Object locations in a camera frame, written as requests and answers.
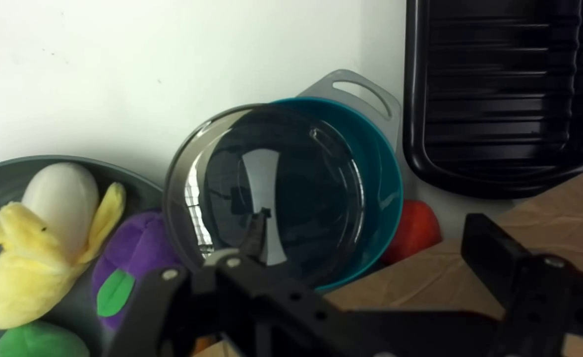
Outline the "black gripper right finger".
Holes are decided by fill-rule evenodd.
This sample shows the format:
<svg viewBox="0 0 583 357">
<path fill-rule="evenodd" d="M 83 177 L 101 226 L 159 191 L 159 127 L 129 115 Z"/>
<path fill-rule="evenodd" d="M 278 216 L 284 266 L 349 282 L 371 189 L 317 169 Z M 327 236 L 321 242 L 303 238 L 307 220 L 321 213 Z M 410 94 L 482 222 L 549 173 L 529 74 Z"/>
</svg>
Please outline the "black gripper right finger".
<svg viewBox="0 0 583 357">
<path fill-rule="evenodd" d="M 490 357 L 563 357 L 583 337 L 583 272 L 567 258 L 524 248 L 486 215 L 464 220 L 460 254 L 504 308 Z"/>
</svg>

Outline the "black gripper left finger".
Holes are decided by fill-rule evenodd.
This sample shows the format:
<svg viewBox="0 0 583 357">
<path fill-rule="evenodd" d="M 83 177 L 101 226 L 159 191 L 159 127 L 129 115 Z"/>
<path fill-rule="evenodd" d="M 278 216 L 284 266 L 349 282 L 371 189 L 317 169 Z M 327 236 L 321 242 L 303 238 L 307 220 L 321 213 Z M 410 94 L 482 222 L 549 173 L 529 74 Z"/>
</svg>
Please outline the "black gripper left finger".
<svg viewBox="0 0 583 357">
<path fill-rule="evenodd" d="M 224 254 L 194 274 L 151 272 L 105 357 L 188 357 L 198 337 L 216 334 L 254 357 L 375 357 L 385 349 L 355 314 L 242 254 Z"/>
</svg>

